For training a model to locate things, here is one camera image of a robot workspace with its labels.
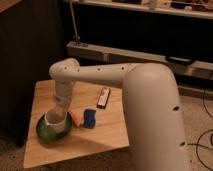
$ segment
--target blue object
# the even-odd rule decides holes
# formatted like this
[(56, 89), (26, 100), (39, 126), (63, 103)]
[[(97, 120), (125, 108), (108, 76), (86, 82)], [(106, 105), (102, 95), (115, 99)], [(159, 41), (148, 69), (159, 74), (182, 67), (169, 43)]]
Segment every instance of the blue object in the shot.
[(95, 112), (96, 110), (93, 109), (85, 109), (83, 127), (85, 128), (95, 127)]

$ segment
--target wooden table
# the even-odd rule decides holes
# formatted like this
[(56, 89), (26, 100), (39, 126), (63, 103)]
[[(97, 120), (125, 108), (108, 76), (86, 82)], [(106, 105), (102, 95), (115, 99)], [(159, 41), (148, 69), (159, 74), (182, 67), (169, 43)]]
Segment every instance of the wooden table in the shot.
[(77, 82), (71, 109), (80, 117), (86, 108), (96, 110), (94, 129), (75, 128), (59, 141), (44, 143), (36, 134), (40, 117), (54, 106), (54, 81), (37, 82), (34, 93), (28, 139), (24, 155), (24, 168), (50, 164), (62, 160), (127, 147), (129, 145), (123, 116), (121, 90), (111, 88), (106, 109), (96, 104), (103, 86)]

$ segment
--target black cable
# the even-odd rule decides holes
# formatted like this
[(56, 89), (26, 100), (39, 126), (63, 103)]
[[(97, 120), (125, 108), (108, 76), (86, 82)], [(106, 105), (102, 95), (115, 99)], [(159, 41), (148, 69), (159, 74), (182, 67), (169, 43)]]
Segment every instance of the black cable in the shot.
[(210, 143), (211, 143), (211, 145), (212, 145), (212, 147), (213, 147), (213, 134), (212, 134), (211, 137), (210, 137)]
[(203, 106), (204, 106), (204, 109), (205, 109), (206, 113), (207, 113), (211, 118), (213, 118), (213, 115), (209, 112), (209, 110), (208, 110), (208, 108), (207, 108), (207, 106), (206, 106), (205, 98), (206, 98), (206, 91), (207, 91), (207, 88), (208, 88), (208, 84), (209, 84), (209, 82), (211, 81), (212, 76), (213, 76), (213, 71), (211, 71), (211, 73), (210, 73), (210, 75), (209, 75), (207, 85), (206, 85), (206, 87), (204, 88), (204, 92), (203, 92)]
[(203, 144), (196, 144), (196, 143), (188, 143), (187, 145), (191, 145), (191, 146), (199, 146), (199, 147), (202, 147), (204, 149), (207, 149), (207, 150), (210, 150), (210, 151), (213, 151), (213, 148), (210, 148), (206, 145), (203, 145)]
[[(209, 79), (208, 79), (208, 82), (207, 82), (207, 86), (204, 88), (204, 92), (203, 92), (203, 106), (204, 106), (204, 109), (205, 109), (206, 113), (207, 113), (211, 118), (213, 118), (213, 115), (209, 112), (209, 110), (208, 110), (208, 108), (207, 108), (207, 106), (206, 106), (205, 98), (206, 98), (206, 91), (207, 91), (207, 88), (208, 88), (208, 84), (209, 84), (209, 82), (211, 81), (212, 76), (213, 76), (213, 71), (211, 71), (211, 73), (210, 73), (210, 75), (209, 75)], [(199, 153), (198, 153), (198, 147), (202, 147), (202, 148), (204, 148), (204, 149), (208, 149), (208, 150), (210, 150), (210, 151), (213, 151), (213, 148), (210, 148), (210, 147), (208, 147), (208, 146), (205, 146), (205, 145), (200, 144), (201, 138), (202, 138), (204, 135), (206, 135), (207, 133), (212, 132), (212, 131), (213, 131), (213, 129), (209, 129), (209, 130), (205, 131), (204, 133), (202, 133), (202, 134), (200, 135), (200, 137), (198, 138), (197, 143), (189, 143), (189, 144), (188, 144), (188, 145), (195, 145), (195, 146), (196, 146), (196, 155), (197, 155), (197, 158), (198, 158), (199, 162), (200, 162), (205, 168), (207, 168), (208, 170), (211, 170), (211, 171), (213, 171), (213, 168), (207, 166), (207, 165), (204, 163), (204, 161), (201, 160), (201, 158), (200, 158), (200, 156), (199, 156)], [(210, 143), (211, 143), (211, 145), (212, 145), (212, 147), (213, 147), (213, 133), (212, 133), (211, 136), (210, 136)]]
[[(202, 138), (204, 135), (206, 135), (207, 133), (212, 132), (212, 131), (213, 131), (213, 129), (209, 129), (209, 130), (205, 131), (204, 133), (202, 133), (202, 134), (200, 135), (200, 137), (198, 138), (198, 140), (197, 140), (197, 144), (200, 143), (200, 140), (201, 140), (201, 138)], [(207, 166), (207, 165), (201, 160), (201, 158), (200, 158), (200, 156), (199, 156), (199, 153), (198, 153), (198, 147), (199, 147), (199, 146), (197, 145), (197, 146), (196, 146), (196, 155), (197, 155), (197, 158), (198, 158), (199, 162), (200, 162), (205, 168), (207, 168), (207, 169), (213, 171), (213, 168)]]

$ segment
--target floor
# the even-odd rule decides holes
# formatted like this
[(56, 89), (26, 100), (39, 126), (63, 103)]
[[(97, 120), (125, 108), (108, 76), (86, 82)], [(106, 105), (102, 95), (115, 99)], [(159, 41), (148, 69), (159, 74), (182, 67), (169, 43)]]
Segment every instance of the floor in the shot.
[[(186, 137), (188, 143), (196, 143), (199, 136), (209, 130), (213, 129), (213, 118), (211, 118), (204, 106), (202, 99), (181, 96), (183, 119), (186, 130)], [(205, 100), (208, 111), (213, 114), (213, 101)], [(210, 144), (210, 136), (213, 131), (205, 134), (200, 144), (213, 149)], [(207, 171), (199, 161), (195, 152), (196, 146), (189, 145), (188, 151), (190, 154), (190, 162), (192, 171)], [(212, 150), (200, 147), (198, 149), (201, 160), (208, 167), (213, 168), (213, 153)], [(131, 154), (129, 148), (123, 148), (102, 154), (96, 154), (88, 157), (78, 158), (74, 160), (67, 160), (55, 163), (48, 166), (41, 166), (32, 169), (23, 169), (24, 147), (16, 147), (15, 144), (0, 135), (0, 170), (5, 171), (48, 171), (48, 170), (73, 170), (73, 171), (129, 171), (133, 169)]]

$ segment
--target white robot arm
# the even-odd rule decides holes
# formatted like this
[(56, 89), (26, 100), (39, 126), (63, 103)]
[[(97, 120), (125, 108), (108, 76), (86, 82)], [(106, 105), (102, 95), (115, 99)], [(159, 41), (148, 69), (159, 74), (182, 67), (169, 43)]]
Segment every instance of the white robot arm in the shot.
[(174, 75), (161, 64), (80, 67), (75, 59), (50, 67), (56, 103), (67, 106), (74, 81), (122, 88), (123, 109), (136, 171), (190, 171)]

